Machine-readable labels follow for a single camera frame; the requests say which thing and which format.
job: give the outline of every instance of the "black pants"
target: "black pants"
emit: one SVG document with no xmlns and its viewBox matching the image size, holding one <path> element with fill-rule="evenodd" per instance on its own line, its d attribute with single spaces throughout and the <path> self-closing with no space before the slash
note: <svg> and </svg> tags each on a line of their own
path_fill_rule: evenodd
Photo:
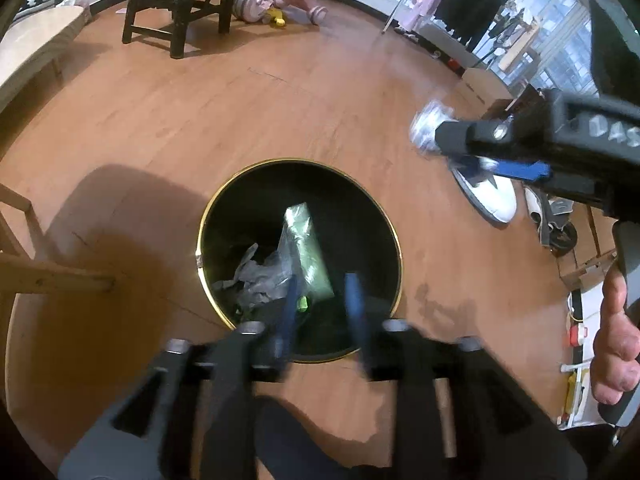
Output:
<svg viewBox="0 0 640 480">
<path fill-rule="evenodd" d="M 565 435 L 592 471 L 606 455 L 613 431 L 609 426 L 591 426 L 566 431 Z M 256 399 L 255 452 L 274 480 L 383 480 L 390 471 L 368 465 L 348 468 L 338 464 L 271 397 Z M 454 463 L 450 462 L 453 478 Z"/>
</svg>

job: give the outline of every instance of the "black trash can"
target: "black trash can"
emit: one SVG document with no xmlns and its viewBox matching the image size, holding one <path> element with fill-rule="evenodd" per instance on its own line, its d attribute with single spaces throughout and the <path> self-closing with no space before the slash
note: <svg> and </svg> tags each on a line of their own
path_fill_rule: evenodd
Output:
<svg viewBox="0 0 640 480">
<path fill-rule="evenodd" d="M 356 350 L 344 309 L 344 275 L 357 272 L 367 308 L 392 316 L 402 285 L 398 237 L 375 200 L 351 177 L 303 159 L 265 160 L 235 174 L 204 211 L 196 259 L 202 286 L 222 321 L 234 328 L 241 313 L 231 290 L 212 284 L 230 280 L 254 243 L 254 259 L 276 250 L 287 207 L 306 202 L 335 297 L 319 301 L 297 323 L 293 347 L 297 362 L 318 363 Z"/>
</svg>

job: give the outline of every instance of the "wooden stool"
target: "wooden stool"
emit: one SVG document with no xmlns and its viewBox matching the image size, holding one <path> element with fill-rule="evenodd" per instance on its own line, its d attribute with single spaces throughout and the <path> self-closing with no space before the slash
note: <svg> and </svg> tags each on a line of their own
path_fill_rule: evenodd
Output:
<svg viewBox="0 0 640 480">
<path fill-rule="evenodd" d="M 31 202 L 0 184 L 0 202 L 25 213 Z M 41 294 L 60 290 L 109 290 L 115 283 L 113 276 L 101 272 L 74 269 L 53 262 L 39 262 L 29 257 L 14 232 L 0 213 L 0 397 L 6 402 L 4 390 L 4 361 L 11 312 L 16 294 Z"/>
</svg>

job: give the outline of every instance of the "cardboard box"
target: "cardboard box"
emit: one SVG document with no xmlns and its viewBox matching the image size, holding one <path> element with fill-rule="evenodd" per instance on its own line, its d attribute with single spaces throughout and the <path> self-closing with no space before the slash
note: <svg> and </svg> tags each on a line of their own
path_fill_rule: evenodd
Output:
<svg viewBox="0 0 640 480">
<path fill-rule="evenodd" d="M 469 68 L 454 91 L 468 104 L 470 112 L 483 119 L 495 117 L 513 101 L 502 80 L 490 70 Z"/>
<path fill-rule="evenodd" d="M 571 290 L 591 288 L 604 280 L 616 257 L 611 235 L 615 220 L 599 209 L 575 203 L 570 221 L 578 233 L 578 243 L 573 251 L 558 258 L 558 272 Z"/>
</svg>

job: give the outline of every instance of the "metal screw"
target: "metal screw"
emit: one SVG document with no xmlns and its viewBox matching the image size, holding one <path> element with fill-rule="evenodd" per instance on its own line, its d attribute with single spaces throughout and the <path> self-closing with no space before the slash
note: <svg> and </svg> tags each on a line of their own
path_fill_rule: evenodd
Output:
<svg viewBox="0 0 640 480">
<path fill-rule="evenodd" d="M 260 321 L 246 321 L 238 327 L 241 334 L 256 335 L 264 330 L 264 323 Z"/>
<path fill-rule="evenodd" d="M 501 140 L 504 138 L 504 136 L 507 134 L 507 132 L 509 131 L 508 127 L 506 124 L 500 124 L 499 126 L 496 127 L 496 129 L 494 130 L 494 139 L 495 140 Z"/>
<path fill-rule="evenodd" d="M 186 339 L 171 339 L 164 349 L 172 354 L 184 354 L 190 346 Z"/>
<path fill-rule="evenodd" d="M 382 328 L 387 332 L 405 332 L 409 330 L 409 324 L 404 319 L 385 319 Z"/>
</svg>

